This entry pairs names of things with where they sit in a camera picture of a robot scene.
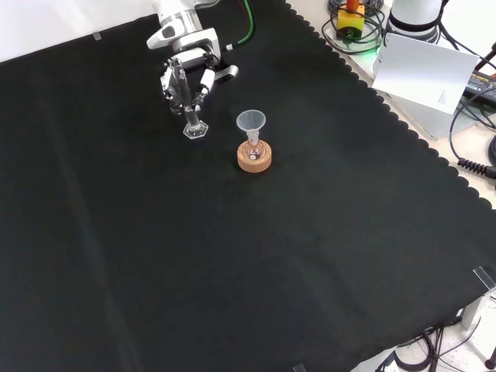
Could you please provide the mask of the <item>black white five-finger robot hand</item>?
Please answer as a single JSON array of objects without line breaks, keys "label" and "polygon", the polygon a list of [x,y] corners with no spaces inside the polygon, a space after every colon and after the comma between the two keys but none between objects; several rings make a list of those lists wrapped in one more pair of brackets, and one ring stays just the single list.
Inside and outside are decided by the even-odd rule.
[{"label": "black white five-finger robot hand", "polygon": [[[223,63],[212,51],[195,47],[173,55],[164,64],[165,71],[160,78],[164,97],[169,101],[170,110],[182,115],[186,109],[201,110],[205,98],[212,92],[215,83],[232,80],[239,73],[236,65]],[[191,93],[187,73],[204,69],[198,90]]]}]

